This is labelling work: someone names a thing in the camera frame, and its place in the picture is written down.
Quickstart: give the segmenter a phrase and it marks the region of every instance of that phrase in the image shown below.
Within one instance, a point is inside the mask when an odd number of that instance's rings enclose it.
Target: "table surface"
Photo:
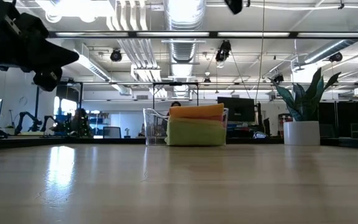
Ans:
[[[0,223],[358,223],[358,149],[4,149]]]

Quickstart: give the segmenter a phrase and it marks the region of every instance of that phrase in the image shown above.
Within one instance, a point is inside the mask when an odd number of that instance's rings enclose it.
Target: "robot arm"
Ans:
[[[41,132],[45,132],[47,130],[47,123],[49,119],[52,119],[52,121],[59,124],[59,122],[56,121],[53,116],[44,116],[44,124],[42,125],[42,128],[40,130]]]
[[[38,128],[39,128],[38,125],[42,124],[42,122],[40,120],[38,120],[35,116],[32,116],[29,112],[27,112],[27,111],[20,112],[19,113],[19,124],[17,124],[17,126],[16,126],[15,135],[18,135],[22,131],[22,129],[23,129],[23,127],[22,127],[23,118],[24,118],[25,115],[30,117],[31,120],[33,121],[32,126],[29,129],[29,131],[38,131]]]
[[[62,77],[62,66],[77,61],[79,55],[46,41],[49,32],[42,21],[20,14],[14,3],[0,0],[0,70],[35,71],[34,83],[52,91]]]

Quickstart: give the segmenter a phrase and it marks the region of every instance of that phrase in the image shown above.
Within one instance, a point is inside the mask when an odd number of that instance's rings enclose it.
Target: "cable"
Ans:
[[[230,50],[230,53],[231,53],[231,56],[233,57],[234,64],[236,65],[237,72],[239,73],[239,76],[240,76],[240,78],[241,78],[241,82],[242,82],[242,84],[244,85],[244,88],[246,89],[246,92],[247,92],[247,94],[248,94],[248,97],[251,99],[251,96],[249,95],[249,92],[248,92],[248,89],[247,89],[247,87],[246,87],[246,84],[244,83],[244,80],[242,79],[242,75],[241,75],[241,72],[240,72],[240,70],[239,70],[239,67],[237,66],[236,59],[234,58],[234,54],[233,54],[233,52],[232,52],[231,50]]]
[[[259,91],[259,83],[260,79],[262,78],[262,58],[264,54],[264,40],[265,40],[265,1],[264,0],[264,11],[262,16],[262,47],[260,48],[260,62],[259,62],[259,78],[258,78],[258,85],[256,87],[256,95],[255,95],[255,104],[258,99],[258,91]]]

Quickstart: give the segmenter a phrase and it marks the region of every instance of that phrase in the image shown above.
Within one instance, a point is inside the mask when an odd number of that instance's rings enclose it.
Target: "snake plant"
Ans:
[[[293,83],[295,99],[289,90],[279,86],[272,79],[270,81],[275,85],[278,93],[287,104],[287,108],[295,121],[313,121],[324,91],[337,82],[340,74],[339,72],[333,75],[324,86],[324,78],[321,75],[321,68],[319,68],[313,75],[310,86],[306,91],[301,85]]]

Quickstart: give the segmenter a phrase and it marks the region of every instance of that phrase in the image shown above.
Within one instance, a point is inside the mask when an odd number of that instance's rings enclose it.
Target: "window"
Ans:
[[[55,96],[55,102],[53,103],[53,115],[59,115],[60,98]]]
[[[62,99],[61,107],[63,115],[67,115],[68,113],[74,115],[75,110],[77,109],[77,103],[71,100]]]

